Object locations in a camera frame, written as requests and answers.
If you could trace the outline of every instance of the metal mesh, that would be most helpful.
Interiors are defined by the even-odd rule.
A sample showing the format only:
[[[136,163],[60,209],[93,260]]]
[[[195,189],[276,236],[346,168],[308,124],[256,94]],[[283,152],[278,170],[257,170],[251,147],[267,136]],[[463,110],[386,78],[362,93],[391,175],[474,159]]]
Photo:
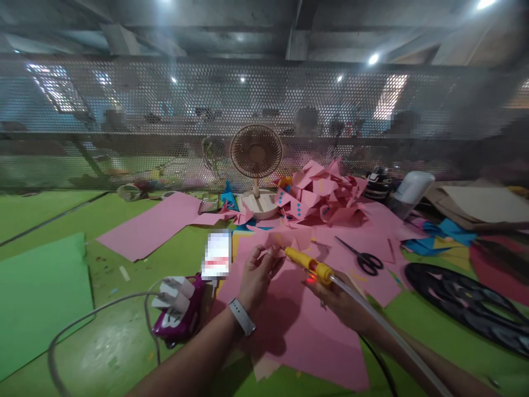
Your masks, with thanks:
[[[148,179],[221,189],[228,178],[249,189],[229,144],[253,123],[284,145],[264,186],[338,155],[356,175],[386,165],[397,178],[413,169],[454,178],[466,141],[528,115],[528,78],[526,69],[3,56],[0,187],[110,189]]]

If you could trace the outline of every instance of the green table surface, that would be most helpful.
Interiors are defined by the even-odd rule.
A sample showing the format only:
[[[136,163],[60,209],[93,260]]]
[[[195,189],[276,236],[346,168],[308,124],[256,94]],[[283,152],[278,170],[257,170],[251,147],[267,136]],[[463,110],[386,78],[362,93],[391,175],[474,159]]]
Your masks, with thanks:
[[[71,210],[102,191],[50,191],[35,196],[0,196],[0,243]]]
[[[106,195],[1,247],[0,260],[84,232],[96,307],[130,293],[145,291],[164,276],[187,276],[199,271],[207,241],[207,227],[184,228],[147,260],[137,263],[129,262],[95,241],[98,236],[154,205],[156,202],[146,200],[125,203],[115,194]],[[8,212],[8,209],[2,208],[2,211]],[[16,211],[19,217],[25,216],[21,206],[17,206]],[[17,214],[10,216],[16,219]],[[442,259],[406,255],[410,261],[424,261],[463,272]],[[129,282],[123,279],[120,266],[127,269],[131,278]],[[114,288],[117,288],[117,292],[111,294]],[[520,308],[529,315],[527,308]],[[415,292],[401,293],[385,309],[385,313],[396,325],[461,368],[480,379],[485,380],[487,376],[494,379],[500,384],[503,395],[527,394],[529,360],[467,330]],[[158,315],[155,309],[152,309],[151,314],[153,318]],[[162,344],[162,359],[175,351],[167,350]],[[384,375],[375,359],[365,346],[363,351],[371,389],[357,395],[390,396]],[[155,368],[154,352],[154,344],[145,325],[143,300],[133,298],[103,310],[93,321],[62,341],[56,350],[56,360],[60,375],[73,396],[122,396]],[[393,359],[384,357],[400,395],[425,395]],[[349,390],[308,374],[298,376],[296,369],[285,366],[269,379],[256,383],[248,357],[219,372],[209,393],[214,396],[352,395]],[[0,395],[57,396],[58,392],[48,373],[46,354],[1,382]]]

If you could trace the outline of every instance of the ceiling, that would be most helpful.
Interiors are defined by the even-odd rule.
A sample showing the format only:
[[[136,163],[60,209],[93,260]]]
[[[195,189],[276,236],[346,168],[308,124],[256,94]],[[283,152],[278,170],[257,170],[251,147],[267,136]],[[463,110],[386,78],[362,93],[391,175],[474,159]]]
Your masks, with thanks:
[[[0,0],[0,51],[513,64],[528,7],[480,1]]]

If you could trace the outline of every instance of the smartphone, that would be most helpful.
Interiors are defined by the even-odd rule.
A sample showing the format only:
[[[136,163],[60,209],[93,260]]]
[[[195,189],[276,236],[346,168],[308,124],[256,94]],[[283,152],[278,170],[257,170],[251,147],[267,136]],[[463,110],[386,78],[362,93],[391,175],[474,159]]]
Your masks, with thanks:
[[[212,230],[208,235],[206,253],[202,261],[202,279],[221,280],[229,271],[231,264],[231,230]]]

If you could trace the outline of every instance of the roll of tape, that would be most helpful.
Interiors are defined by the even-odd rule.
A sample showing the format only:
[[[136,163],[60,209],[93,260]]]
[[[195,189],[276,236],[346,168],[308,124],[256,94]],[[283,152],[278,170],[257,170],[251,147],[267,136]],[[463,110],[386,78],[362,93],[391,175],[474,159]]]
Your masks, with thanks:
[[[169,192],[165,192],[162,194],[161,196],[161,199],[162,200],[165,200],[166,198],[168,198],[169,196],[172,196],[174,193],[176,193],[176,190],[171,190]]]
[[[125,201],[137,201],[143,197],[143,191],[135,184],[120,186],[116,193]]]

